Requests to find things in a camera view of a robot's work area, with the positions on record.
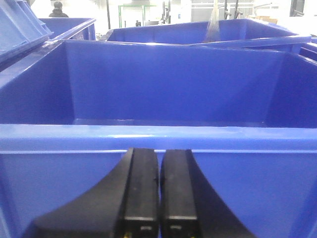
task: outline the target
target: blue container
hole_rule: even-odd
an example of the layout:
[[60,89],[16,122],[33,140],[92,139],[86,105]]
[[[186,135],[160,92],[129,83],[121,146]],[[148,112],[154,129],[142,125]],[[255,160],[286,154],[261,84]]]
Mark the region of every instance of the blue container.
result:
[[274,49],[299,53],[310,35],[298,35],[281,26],[255,19],[219,21],[220,42],[202,43],[207,22],[131,27],[110,30],[108,41],[202,45],[222,48]]
[[0,67],[49,38],[50,30],[23,0],[0,0]]
[[96,40],[94,18],[40,18],[53,31],[50,39]]
[[273,51],[43,46],[0,72],[0,235],[105,176],[128,147],[191,148],[259,238],[317,222],[317,63]]
[[300,55],[317,61],[317,44],[314,44],[314,43],[304,44],[301,48]]

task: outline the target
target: bin lid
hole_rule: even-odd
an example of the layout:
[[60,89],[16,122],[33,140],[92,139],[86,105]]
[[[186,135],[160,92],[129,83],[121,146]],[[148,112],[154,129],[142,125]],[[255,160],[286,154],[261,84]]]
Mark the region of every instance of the bin lid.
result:
[[40,45],[50,34],[25,0],[0,0],[0,65]]

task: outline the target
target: transparent plastic bag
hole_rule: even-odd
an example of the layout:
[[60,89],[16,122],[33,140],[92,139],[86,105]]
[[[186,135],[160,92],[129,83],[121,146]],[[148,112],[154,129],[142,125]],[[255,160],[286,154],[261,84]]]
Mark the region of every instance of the transparent plastic bag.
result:
[[208,23],[205,42],[220,41],[218,0],[214,0],[213,3],[213,10]]

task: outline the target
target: person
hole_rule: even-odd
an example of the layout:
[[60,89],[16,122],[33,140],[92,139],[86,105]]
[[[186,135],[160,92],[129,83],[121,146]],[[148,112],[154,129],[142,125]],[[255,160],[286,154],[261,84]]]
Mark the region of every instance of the person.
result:
[[49,17],[68,17],[67,14],[65,14],[62,11],[63,4],[59,1],[54,2],[54,10],[49,15]]

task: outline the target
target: blue plastic bin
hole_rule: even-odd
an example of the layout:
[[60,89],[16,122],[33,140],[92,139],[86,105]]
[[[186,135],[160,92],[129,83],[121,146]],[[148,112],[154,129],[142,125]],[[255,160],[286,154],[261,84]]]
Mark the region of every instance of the blue plastic bin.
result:
[[88,190],[129,147],[193,149],[258,238],[317,222],[317,63],[285,52],[66,40],[0,72],[0,235]]
[[299,53],[310,35],[298,35],[281,26],[256,19],[219,21],[220,42],[204,44],[207,22],[130,27],[110,30],[108,41],[202,45],[222,48],[274,49]]
[[53,31],[50,39],[96,40],[94,18],[40,18]]
[[0,67],[49,39],[51,31],[23,0],[0,0]]
[[301,48],[300,55],[317,61],[317,44],[314,44],[314,43],[304,44]]

